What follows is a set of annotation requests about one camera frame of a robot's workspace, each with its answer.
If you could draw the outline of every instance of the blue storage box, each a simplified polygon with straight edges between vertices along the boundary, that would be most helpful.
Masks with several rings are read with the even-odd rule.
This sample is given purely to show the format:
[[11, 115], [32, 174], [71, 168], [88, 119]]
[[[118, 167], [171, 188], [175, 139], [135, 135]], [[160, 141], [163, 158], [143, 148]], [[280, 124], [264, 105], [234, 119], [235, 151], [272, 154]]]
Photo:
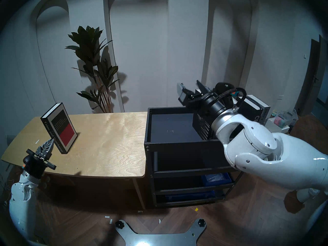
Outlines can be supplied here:
[[228, 173], [219, 173], [216, 175], [205, 175], [202, 176], [204, 186], [215, 186], [221, 184], [231, 183], [231, 179]]
[[195, 192], [195, 193], [165, 195], [165, 198], [168, 202], [175, 202], [175, 201], [188, 201], [188, 200], [214, 198], [222, 195], [223, 195], [223, 191], [212, 190], [212, 191]]

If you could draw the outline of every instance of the table leg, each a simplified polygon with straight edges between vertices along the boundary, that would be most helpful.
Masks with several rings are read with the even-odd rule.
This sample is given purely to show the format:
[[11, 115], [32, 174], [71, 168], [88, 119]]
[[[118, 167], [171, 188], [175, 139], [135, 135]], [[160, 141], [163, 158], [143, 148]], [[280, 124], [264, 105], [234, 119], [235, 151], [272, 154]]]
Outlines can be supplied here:
[[139, 186], [138, 186], [137, 180], [136, 179], [132, 179], [132, 181], [133, 181], [133, 184], [135, 185], [135, 190], [137, 191], [137, 194], [138, 194], [138, 197], [139, 197], [141, 206], [145, 210], [146, 208], [145, 208], [144, 202], [143, 202], [142, 197], [141, 197], [141, 193], [140, 193], [140, 190], [139, 190]]

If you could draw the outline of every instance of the book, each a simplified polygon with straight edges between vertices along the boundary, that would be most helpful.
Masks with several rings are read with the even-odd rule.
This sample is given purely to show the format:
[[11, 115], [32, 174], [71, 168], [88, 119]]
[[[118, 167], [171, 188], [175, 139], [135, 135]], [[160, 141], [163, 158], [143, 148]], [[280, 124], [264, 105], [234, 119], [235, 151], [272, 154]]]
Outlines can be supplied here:
[[61, 154], [67, 154], [77, 137], [63, 103], [53, 105], [42, 117], [41, 121]]
[[[265, 124], [265, 119], [268, 116], [270, 106], [262, 102], [260, 99], [256, 98], [254, 95], [247, 95], [246, 99], [240, 106], [238, 113], [245, 116], [251, 121], [258, 122], [262, 125]], [[235, 130], [231, 133], [230, 138], [234, 138], [238, 135], [239, 132], [243, 130], [243, 126], [239, 124]]]

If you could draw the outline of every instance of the white box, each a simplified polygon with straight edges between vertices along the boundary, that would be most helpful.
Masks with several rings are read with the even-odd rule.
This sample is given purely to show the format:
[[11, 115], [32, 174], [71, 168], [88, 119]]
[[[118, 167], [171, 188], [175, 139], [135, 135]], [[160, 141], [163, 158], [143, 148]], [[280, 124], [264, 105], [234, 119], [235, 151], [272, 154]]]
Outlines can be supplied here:
[[275, 117], [269, 118], [265, 124], [265, 127], [270, 130], [271, 133], [287, 133], [289, 130], [289, 126], [284, 127], [281, 129], [277, 125], [274, 124]]

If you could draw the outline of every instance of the red rectangle on book cover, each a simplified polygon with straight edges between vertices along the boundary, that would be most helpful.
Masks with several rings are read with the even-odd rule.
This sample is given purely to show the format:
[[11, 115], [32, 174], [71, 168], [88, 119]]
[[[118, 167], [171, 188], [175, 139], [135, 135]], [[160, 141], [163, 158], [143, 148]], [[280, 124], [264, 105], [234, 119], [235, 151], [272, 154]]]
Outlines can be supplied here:
[[63, 130], [63, 132], [59, 135], [60, 139], [62, 140], [63, 144], [65, 146], [68, 145], [72, 137], [74, 136], [74, 131], [72, 129], [72, 126], [70, 123], [66, 126], [66, 128]]

